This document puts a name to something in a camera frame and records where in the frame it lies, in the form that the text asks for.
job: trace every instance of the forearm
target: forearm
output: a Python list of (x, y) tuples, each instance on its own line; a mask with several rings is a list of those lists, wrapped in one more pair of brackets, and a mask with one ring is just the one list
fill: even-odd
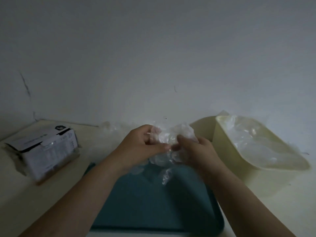
[(228, 168), (206, 179), (237, 237), (294, 236)]
[(21, 237), (86, 236), (120, 174), (113, 158), (109, 156), (23, 232)]

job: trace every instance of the person's right arm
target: person's right arm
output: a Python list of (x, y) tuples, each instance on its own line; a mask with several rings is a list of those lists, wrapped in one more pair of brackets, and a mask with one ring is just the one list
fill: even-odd
[(256, 237), (295, 237), (263, 203), (219, 159), (213, 145), (204, 138), (199, 143), (178, 136), (193, 167), (211, 187), (235, 235)]

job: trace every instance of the person's left hand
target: person's left hand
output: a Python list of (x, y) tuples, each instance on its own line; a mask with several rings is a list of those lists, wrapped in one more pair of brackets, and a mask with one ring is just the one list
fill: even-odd
[(170, 150), (171, 145), (157, 143), (150, 145), (149, 133), (152, 125), (142, 125), (124, 138), (120, 145), (106, 158), (114, 161), (123, 174), (149, 157)]

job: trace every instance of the blue plastic tray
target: blue plastic tray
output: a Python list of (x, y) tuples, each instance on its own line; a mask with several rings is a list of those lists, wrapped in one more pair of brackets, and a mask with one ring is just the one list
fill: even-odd
[[(85, 174), (94, 166), (91, 164)], [(162, 185), (159, 166), (148, 164), (113, 187), (91, 230), (217, 236), (224, 220), (212, 193), (189, 167), (177, 166)]]

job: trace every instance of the bin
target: bin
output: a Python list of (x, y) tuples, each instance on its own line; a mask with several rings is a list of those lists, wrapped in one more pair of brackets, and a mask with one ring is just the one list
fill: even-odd
[[(235, 145), (228, 138), (225, 131), (225, 120), (230, 116), (217, 116), (216, 125), (213, 136), (213, 146), (220, 159), (225, 165), (238, 176), (255, 195), (259, 197), (270, 196), (278, 192), (281, 188), (286, 186), (292, 179), (294, 179), (302, 171), (309, 169), (309, 163), (302, 158), (302, 165), (297, 168), (285, 169), (278, 168), (260, 168), (247, 162)], [(247, 118), (249, 121), (255, 121), (261, 125), (262, 137), (266, 137), (271, 141), (283, 144), (284, 152), (292, 151), (293, 154), (298, 155), (285, 142), (277, 137), (272, 131), (265, 127), (260, 122)]]

